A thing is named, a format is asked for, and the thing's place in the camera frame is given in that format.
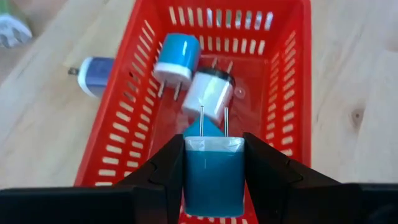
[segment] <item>metal prong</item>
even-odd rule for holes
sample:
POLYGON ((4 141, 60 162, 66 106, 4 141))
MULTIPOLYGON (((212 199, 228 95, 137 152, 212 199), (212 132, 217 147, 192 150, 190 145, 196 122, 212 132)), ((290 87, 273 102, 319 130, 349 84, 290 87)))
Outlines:
POLYGON ((213 63, 211 63, 211 67, 215 68, 217 65, 217 58, 214 58, 213 63))
POLYGON ((79 69, 78 68, 69 68, 68 75, 78 75, 79 69))
POLYGON ((228 65, 228 69, 226 70, 226 72, 228 73, 228 74, 230 74, 231 73, 231 70, 232 70, 232 66, 234 65, 234 63, 233 62, 230 62, 229 63, 229 65, 228 65))
POLYGON ((157 92, 157 97, 159 97, 159 98, 162 97, 163 91, 164 91, 164 86, 166 86, 166 81, 163 81, 160 84, 159 92, 157 92))
POLYGON ((175 92, 174 92, 174 101, 178 99, 178 96, 180 94, 182 82, 180 82, 176 87, 175 87, 175 92))
POLYGON ((228 107, 224 107, 224 134, 228 137, 228 107))
POLYGON ((200 136, 203 137, 204 129, 203 129, 203 123, 204 123, 204 112, 203 112, 203 105, 200 106, 200 136))
POLYGON ((2 44, 5 48, 11 48, 7 36, 4 34, 0 34, 0 44, 2 44))
POLYGON ((12 28, 12 34, 14 34, 14 37, 18 42, 23 43, 21 32, 17 30, 15 27, 12 28))

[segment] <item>wood knot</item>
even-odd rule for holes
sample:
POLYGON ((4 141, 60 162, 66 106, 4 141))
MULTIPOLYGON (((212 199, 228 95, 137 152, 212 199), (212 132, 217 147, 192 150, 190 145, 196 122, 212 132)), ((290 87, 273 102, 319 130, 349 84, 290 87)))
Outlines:
POLYGON ((351 121, 355 131, 359 131, 361 128, 364 112, 365 108, 356 108, 351 112, 351 121))

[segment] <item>plastic basket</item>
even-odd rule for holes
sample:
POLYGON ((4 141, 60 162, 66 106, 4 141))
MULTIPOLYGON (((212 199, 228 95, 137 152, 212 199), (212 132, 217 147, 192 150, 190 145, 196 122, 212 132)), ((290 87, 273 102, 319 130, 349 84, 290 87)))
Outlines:
MULTIPOLYGON (((111 185, 135 171, 181 131, 183 93, 156 96, 153 67, 169 32, 201 42, 201 64, 234 62, 245 99, 233 98, 229 133, 254 133, 310 165, 311 12, 309 0, 137 0, 80 164, 75 185, 111 185)), ((190 217, 184 223, 256 223, 245 197, 241 218, 190 217)))

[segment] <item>wood grain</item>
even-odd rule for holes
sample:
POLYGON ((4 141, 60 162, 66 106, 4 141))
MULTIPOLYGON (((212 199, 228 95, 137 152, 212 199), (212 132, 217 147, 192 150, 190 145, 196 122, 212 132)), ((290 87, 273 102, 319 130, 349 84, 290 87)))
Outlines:
POLYGON ((67 1, 12 68, 0 86, 0 187, 73 184, 99 100, 67 69, 114 57, 133 4, 67 1))
POLYGON ((397 182, 398 2, 312 1, 313 167, 397 182))
MULTIPOLYGON (((34 14, 45 1, 25 2, 34 14)), ((43 6, 35 41, 0 52, 0 188, 73 183, 99 101, 67 68, 112 57, 133 4, 43 6)), ((313 167, 343 182, 397 182, 398 2, 314 0, 312 12, 313 167)))

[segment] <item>wooden table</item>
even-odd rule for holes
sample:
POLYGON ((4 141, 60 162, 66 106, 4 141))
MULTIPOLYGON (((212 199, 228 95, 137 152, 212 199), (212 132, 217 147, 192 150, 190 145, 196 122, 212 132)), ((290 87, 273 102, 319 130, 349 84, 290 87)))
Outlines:
MULTIPOLYGON (((0 50, 0 188, 71 185, 99 101, 67 69, 115 55, 134 1, 17 3, 36 39, 0 50)), ((397 182, 398 2, 312 6, 313 167, 344 182, 397 182)))

